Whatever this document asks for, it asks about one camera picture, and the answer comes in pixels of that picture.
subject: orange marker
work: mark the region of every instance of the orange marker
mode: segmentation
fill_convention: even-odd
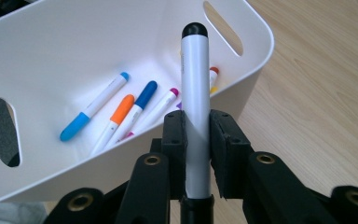
[[[100,139],[98,139],[97,144],[91,152],[91,155],[101,151],[106,146],[107,142],[112,138],[113,134],[117,130],[118,126],[121,124],[124,118],[126,118],[130,109],[133,106],[135,98],[133,95],[126,95],[121,101],[120,105],[116,109],[115,113],[110,117],[109,123],[106,125],[106,128],[103,131]]]

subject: white marker barrel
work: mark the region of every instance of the white marker barrel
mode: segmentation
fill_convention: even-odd
[[[182,32],[182,110],[186,114],[186,194],[211,197],[209,43],[206,28],[190,23]]]

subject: wooden surface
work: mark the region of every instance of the wooden surface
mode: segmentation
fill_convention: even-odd
[[[276,46],[238,121],[242,130],[311,189],[358,187],[358,1],[248,2]],[[241,202],[213,194],[215,223],[246,223]],[[177,208],[173,202],[172,223]]]

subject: orange marker cap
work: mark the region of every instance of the orange marker cap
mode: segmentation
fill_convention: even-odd
[[[112,120],[116,124],[120,124],[130,112],[134,101],[135,97],[133,97],[133,95],[126,95],[121,101],[120,105],[117,107],[115,113],[112,115],[112,117],[110,117],[110,120]]]

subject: black object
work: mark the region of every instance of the black object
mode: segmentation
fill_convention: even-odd
[[[130,181],[104,196],[96,189],[75,190],[45,223],[169,223],[170,200],[181,200],[181,223],[213,223],[213,195],[186,197],[184,115],[174,111],[165,117],[162,139],[153,139]],[[212,110],[210,122],[211,164],[220,196],[243,199],[248,223],[358,223],[358,188],[334,188],[330,198],[307,189],[279,157],[254,152],[229,114]],[[91,202],[84,195],[92,195]],[[74,203],[83,209],[71,210]]]

